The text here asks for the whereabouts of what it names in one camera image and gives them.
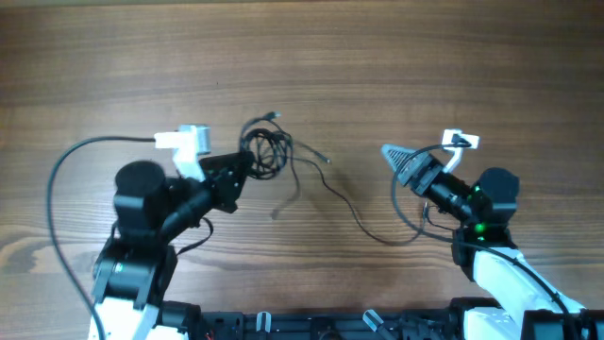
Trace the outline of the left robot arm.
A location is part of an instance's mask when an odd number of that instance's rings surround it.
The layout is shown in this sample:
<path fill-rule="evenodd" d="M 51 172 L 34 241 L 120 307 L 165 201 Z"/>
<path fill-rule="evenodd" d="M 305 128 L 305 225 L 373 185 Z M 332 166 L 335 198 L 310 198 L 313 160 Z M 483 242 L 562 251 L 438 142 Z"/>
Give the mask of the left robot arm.
<path fill-rule="evenodd" d="M 254 156 L 240 151 L 199 161 L 205 180 L 169 178 L 154 161 L 115 176 L 117 219 L 94 265 L 91 339 L 212 339 L 199 306 L 168 301 L 179 251 L 172 241 L 207 213 L 234 213 Z"/>

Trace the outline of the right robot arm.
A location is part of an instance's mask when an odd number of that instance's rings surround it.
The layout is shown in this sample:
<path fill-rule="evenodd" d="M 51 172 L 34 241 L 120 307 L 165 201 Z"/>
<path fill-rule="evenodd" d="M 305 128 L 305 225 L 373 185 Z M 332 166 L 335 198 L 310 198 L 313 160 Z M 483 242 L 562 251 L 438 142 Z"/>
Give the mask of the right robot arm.
<path fill-rule="evenodd" d="M 414 194 L 460 225 L 446 242 L 454 263 L 489 298 L 452 301 L 457 317 L 445 335 L 460 339 L 600 339 L 603 313 L 565 296 L 526 261 L 508 229 L 517 209 L 519 179 L 503 168 L 485 170 L 473 185 L 452 175 L 433 156 L 433 146 L 408 149 L 386 144 L 391 187 Z"/>

